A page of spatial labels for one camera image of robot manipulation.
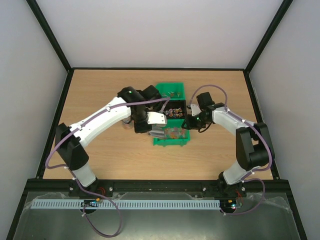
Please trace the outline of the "clear plastic cup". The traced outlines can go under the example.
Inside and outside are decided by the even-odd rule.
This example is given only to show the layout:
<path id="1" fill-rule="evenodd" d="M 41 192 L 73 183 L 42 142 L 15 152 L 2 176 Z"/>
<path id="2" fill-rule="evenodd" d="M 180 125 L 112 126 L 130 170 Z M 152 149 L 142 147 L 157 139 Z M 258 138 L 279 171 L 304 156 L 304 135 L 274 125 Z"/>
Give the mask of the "clear plastic cup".
<path id="1" fill-rule="evenodd" d="M 124 119 L 121 121 L 121 124 L 125 130 L 130 130 L 134 128 L 134 121 L 131 119 Z"/>

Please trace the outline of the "black aluminium rail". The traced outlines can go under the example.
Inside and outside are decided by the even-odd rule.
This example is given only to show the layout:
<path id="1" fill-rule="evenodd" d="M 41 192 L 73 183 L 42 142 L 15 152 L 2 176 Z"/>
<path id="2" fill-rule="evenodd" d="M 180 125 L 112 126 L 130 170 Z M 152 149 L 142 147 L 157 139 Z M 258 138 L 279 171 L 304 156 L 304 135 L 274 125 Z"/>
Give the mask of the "black aluminium rail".
<path id="1" fill-rule="evenodd" d="M 291 194 L 287 180 L 259 180 L 237 183 L 223 188 L 218 180 L 97 180 L 85 190 L 106 197 L 125 193 L 186 193 L 195 198 L 234 199 L 238 195 L 245 197 L 248 193 Z M 90 193 L 80 189 L 74 180 L 67 179 L 29 179 L 23 194 L 29 192 L 66 192 L 71 197 L 86 198 Z"/>

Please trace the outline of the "green bin with lollipops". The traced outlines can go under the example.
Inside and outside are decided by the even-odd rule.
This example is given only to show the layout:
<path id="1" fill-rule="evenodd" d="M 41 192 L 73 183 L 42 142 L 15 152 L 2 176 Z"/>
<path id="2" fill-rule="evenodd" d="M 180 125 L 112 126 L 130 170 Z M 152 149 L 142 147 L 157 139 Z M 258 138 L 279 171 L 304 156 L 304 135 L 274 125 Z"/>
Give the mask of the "green bin with lollipops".
<path id="1" fill-rule="evenodd" d="M 160 82 L 155 88 L 164 98 L 170 97 L 172 100 L 185 100 L 185 86 L 182 82 Z"/>

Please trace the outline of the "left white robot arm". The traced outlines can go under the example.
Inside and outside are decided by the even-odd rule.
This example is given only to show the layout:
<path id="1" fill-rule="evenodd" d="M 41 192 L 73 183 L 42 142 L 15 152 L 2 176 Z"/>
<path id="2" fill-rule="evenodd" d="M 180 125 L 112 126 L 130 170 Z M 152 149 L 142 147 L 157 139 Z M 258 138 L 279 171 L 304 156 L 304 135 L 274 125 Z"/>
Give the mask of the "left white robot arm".
<path id="1" fill-rule="evenodd" d="M 54 151 L 64 161 L 74 178 L 87 188 L 97 177 L 89 165 L 85 148 L 114 124 L 128 120 L 137 134 L 148 133 L 156 125 L 166 125 L 163 106 L 168 99 L 150 85 L 144 90 L 123 88 L 109 103 L 87 118 L 67 126 L 61 123 L 55 130 Z"/>

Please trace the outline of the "green bin with gummies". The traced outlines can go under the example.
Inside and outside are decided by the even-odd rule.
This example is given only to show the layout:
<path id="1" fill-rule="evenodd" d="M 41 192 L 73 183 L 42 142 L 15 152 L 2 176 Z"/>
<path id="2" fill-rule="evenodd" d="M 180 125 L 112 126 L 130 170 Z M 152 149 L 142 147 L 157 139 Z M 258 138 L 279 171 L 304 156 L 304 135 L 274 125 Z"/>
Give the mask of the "green bin with gummies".
<path id="1" fill-rule="evenodd" d="M 185 146 L 190 140 L 190 131 L 182 128 L 183 119 L 169 119 L 162 127 L 164 138 L 154 138 L 154 146 Z"/>

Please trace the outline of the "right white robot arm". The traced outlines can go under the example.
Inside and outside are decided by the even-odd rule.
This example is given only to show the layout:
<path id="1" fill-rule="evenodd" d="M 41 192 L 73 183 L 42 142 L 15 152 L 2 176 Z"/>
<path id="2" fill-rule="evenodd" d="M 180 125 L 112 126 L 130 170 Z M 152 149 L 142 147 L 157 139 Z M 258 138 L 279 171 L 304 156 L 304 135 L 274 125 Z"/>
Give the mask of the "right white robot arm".
<path id="1" fill-rule="evenodd" d="M 215 103 L 209 92 L 199 94 L 196 99 L 198 104 L 187 106 L 190 113 L 183 128 L 202 133 L 216 124 L 235 136 L 235 162 L 217 180 L 219 193 L 229 196 L 247 177 L 271 168 L 275 153 L 268 126 L 243 119 L 225 103 Z"/>

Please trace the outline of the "metal scoop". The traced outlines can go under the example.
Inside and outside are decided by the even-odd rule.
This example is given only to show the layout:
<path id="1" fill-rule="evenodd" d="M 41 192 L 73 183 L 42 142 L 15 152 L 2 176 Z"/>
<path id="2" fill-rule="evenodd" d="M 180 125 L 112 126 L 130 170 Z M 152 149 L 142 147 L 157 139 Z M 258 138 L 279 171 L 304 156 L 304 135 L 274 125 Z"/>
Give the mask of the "metal scoop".
<path id="1" fill-rule="evenodd" d="M 148 132 L 150 136 L 153 138 L 158 138 L 158 139 L 164 139 L 165 138 L 165 131 L 163 130 L 162 127 L 160 126 L 152 126 L 151 130 Z"/>

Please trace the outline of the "black bin with swirl lollipops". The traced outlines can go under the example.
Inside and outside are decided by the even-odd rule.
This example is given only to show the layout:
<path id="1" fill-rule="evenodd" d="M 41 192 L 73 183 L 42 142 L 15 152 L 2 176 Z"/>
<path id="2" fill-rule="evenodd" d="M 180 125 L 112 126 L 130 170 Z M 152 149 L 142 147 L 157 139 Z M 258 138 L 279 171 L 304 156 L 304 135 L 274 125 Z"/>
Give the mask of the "black bin with swirl lollipops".
<path id="1" fill-rule="evenodd" d="M 167 103 L 163 111 L 168 120 L 185 119 L 187 107 L 185 100 L 171 100 Z"/>

